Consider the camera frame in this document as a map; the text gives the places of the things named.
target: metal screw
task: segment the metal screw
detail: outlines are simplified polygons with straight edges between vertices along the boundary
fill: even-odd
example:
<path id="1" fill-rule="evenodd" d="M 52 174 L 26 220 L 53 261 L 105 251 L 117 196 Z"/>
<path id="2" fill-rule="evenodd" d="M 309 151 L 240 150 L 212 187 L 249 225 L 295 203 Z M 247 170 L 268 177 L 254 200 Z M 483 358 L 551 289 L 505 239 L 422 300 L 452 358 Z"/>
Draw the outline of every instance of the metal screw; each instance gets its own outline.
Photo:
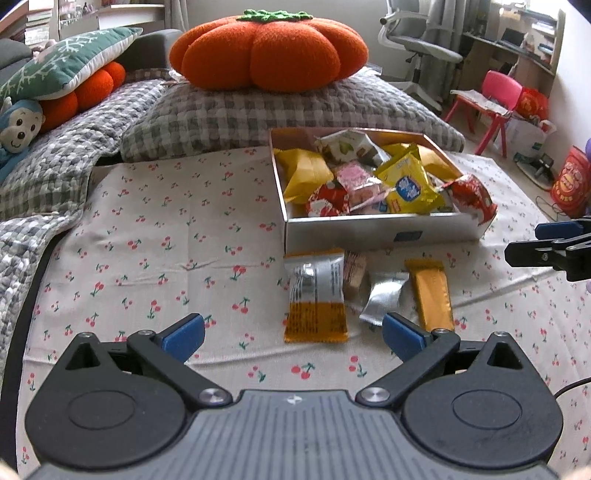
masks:
<path id="1" fill-rule="evenodd" d="M 382 387 L 368 387 L 361 391 L 361 398 L 370 403 L 382 403 L 390 398 L 390 392 Z"/>
<path id="2" fill-rule="evenodd" d="M 221 388 L 206 388 L 199 394 L 199 400 L 205 405 L 219 405 L 228 400 L 228 392 Z"/>

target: yellow snack package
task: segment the yellow snack package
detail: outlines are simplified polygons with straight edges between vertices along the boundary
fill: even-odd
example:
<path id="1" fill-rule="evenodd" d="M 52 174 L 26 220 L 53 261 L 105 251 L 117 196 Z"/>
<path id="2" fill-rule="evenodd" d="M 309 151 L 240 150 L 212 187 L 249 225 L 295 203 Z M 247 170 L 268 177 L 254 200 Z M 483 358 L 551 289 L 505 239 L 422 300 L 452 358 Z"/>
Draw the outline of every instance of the yellow snack package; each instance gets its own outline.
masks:
<path id="1" fill-rule="evenodd" d="M 335 177 L 317 152 L 293 148 L 275 150 L 274 153 L 287 178 L 287 187 L 283 192 L 286 202 L 305 204 L 318 187 Z"/>
<path id="2" fill-rule="evenodd" d="M 347 341 L 344 263 L 341 249 L 284 257 L 290 278 L 286 342 Z"/>
<path id="3" fill-rule="evenodd" d="M 416 145 L 392 157 L 374 174 L 392 187 L 386 201 L 391 213 L 429 213 L 445 205 L 427 178 Z"/>
<path id="4" fill-rule="evenodd" d="M 400 157 L 408 146 L 408 144 L 404 143 L 395 143 L 386 145 L 385 147 L 382 147 L 382 149 L 393 157 Z M 452 168 L 452 166 L 444 162 L 441 157 L 430 148 L 423 147 L 422 145 L 418 145 L 417 147 L 421 163 L 427 173 L 430 173 L 434 177 L 445 182 L 454 181 L 462 176 L 462 172 L 457 168 Z"/>
<path id="5" fill-rule="evenodd" d="M 428 332 L 436 328 L 454 330 L 452 303 L 443 263 L 428 258 L 412 258 L 404 266 L 413 279 L 421 326 Z"/>

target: laptop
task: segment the laptop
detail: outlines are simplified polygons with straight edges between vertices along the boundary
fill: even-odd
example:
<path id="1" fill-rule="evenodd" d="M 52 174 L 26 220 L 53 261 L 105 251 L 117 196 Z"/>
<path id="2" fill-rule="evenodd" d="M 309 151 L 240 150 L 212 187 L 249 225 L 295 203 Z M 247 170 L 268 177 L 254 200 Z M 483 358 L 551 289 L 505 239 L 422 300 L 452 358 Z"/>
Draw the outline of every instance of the laptop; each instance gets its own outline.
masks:
<path id="1" fill-rule="evenodd" d="M 504 45 L 505 47 L 509 48 L 519 48 L 521 47 L 521 43 L 523 42 L 524 38 L 524 33 L 521 33 L 517 30 L 513 30 L 512 28 L 506 28 L 505 32 L 503 33 L 503 36 L 497 43 L 500 43 L 501 45 Z"/>

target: chair armrest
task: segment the chair armrest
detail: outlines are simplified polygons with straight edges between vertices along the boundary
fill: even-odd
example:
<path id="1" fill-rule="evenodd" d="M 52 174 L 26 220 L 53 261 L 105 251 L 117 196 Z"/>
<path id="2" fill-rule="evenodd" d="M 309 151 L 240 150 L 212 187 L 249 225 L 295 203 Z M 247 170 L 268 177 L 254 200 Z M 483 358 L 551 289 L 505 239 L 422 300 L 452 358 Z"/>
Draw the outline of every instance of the chair armrest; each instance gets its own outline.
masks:
<path id="1" fill-rule="evenodd" d="M 398 11 L 380 18 L 379 22 L 382 25 L 388 25 L 392 22 L 395 22 L 396 20 L 400 20 L 401 18 L 420 18 L 422 20 L 427 21 L 429 19 L 429 16 L 425 14 L 420 14 L 418 12 Z"/>
<path id="2" fill-rule="evenodd" d="M 170 68 L 168 52 L 182 33 L 180 30 L 168 28 L 141 35 L 116 61 L 128 72 Z"/>

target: snack wrapper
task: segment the snack wrapper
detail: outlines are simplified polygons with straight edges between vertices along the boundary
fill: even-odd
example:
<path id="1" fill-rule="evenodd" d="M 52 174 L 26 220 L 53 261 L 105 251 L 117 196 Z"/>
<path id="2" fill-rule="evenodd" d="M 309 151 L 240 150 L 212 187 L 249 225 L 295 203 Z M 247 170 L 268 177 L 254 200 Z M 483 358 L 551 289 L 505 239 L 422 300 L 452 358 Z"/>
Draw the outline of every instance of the snack wrapper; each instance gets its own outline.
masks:
<path id="1" fill-rule="evenodd" d="M 346 342 L 341 249 L 286 255 L 290 278 L 290 312 L 286 342 Z"/>
<path id="2" fill-rule="evenodd" d="M 390 159 L 390 155 L 357 130 L 335 132 L 317 138 L 314 144 L 326 161 L 333 164 L 358 160 L 364 165 L 378 167 Z"/>
<path id="3" fill-rule="evenodd" d="M 393 157 L 400 157 L 408 147 L 408 144 L 396 143 L 386 145 L 382 149 Z M 422 145 L 417 145 L 417 148 L 421 164 L 427 173 L 430 173 L 443 182 L 453 181 L 462 175 L 457 168 L 449 165 L 430 148 L 423 147 Z"/>
<path id="4" fill-rule="evenodd" d="M 384 215 L 391 212 L 388 202 L 382 200 L 381 202 L 372 203 L 371 205 L 355 210 L 354 213 L 355 215 Z"/>
<path id="5" fill-rule="evenodd" d="M 357 160 L 342 164 L 333 170 L 338 182 L 347 190 L 349 203 L 354 210 L 360 205 L 370 205 L 385 198 L 384 183 L 373 177 Z"/>
<path id="6" fill-rule="evenodd" d="M 334 217 L 349 214 L 349 194 L 338 183 L 330 181 L 318 187 L 306 203 L 308 217 Z"/>
<path id="7" fill-rule="evenodd" d="M 283 192 L 286 202 L 305 204 L 310 195 L 334 179 L 324 157 L 317 152 L 293 148 L 275 152 L 275 159 L 285 170 L 287 187 Z"/>
<path id="8" fill-rule="evenodd" d="M 371 292 L 367 305 L 359 315 L 360 320 L 381 327 L 384 315 L 398 311 L 400 292 L 408 278 L 409 274 L 406 272 L 370 274 Z"/>
<path id="9" fill-rule="evenodd" d="M 473 174 L 463 175 L 457 180 L 446 183 L 443 188 L 460 212 L 470 213 L 478 218 L 478 225 L 489 222 L 495 217 L 496 203 L 492 203 L 486 187 Z"/>
<path id="10" fill-rule="evenodd" d="M 386 162 L 375 175 L 392 186 L 387 196 L 391 213 L 429 213 L 445 205 L 427 178 L 416 145 L 408 147 L 399 158 Z"/>
<path id="11" fill-rule="evenodd" d="M 443 263 L 428 258 L 404 262 L 413 279 L 421 326 L 428 332 L 436 328 L 454 330 L 452 303 Z"/>
<path id="12" fill-rule="evenodd" d="M 366 267 L 367 259 L 365 255 L 345 252 L 345 266 L 343 268 L 343 295 L 345 300 L 357 298 Z"/>

